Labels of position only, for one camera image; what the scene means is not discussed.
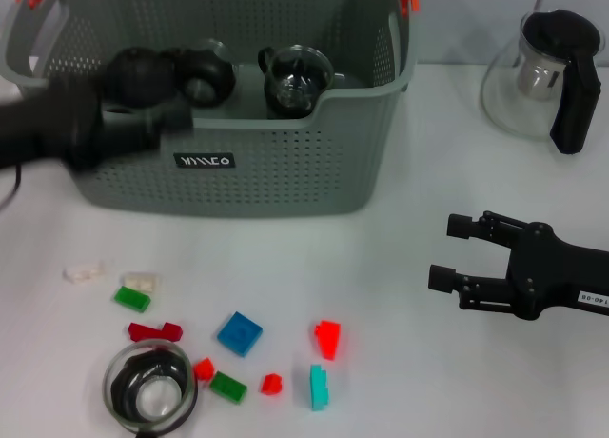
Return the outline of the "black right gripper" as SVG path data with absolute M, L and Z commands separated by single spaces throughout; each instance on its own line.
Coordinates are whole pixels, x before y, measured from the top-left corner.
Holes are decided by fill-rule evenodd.
M 514 246 L 508 260 L 508 282 L 430 267 L 428 288 L 457 292 L 461 309 L 514 313 L 523 320 L 536 320 L 543 311 L 556 307 L 608 313 L 606 251 L 568 244 L 546 224 L 527 225 L 488 210 L 478 220 L 450 214 L 447 235 Z

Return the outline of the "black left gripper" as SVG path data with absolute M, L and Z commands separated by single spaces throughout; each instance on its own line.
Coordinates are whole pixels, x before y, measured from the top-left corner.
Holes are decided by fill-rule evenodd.
M 156 150 L 164 135 L 192 130 L 189 109 L 111 109 L 102 117 L 94 83 L 53 78 L 44 89 L 1 106 L 1 167 L 57 159 L 72 169 L 92 169 L 103 158 Z

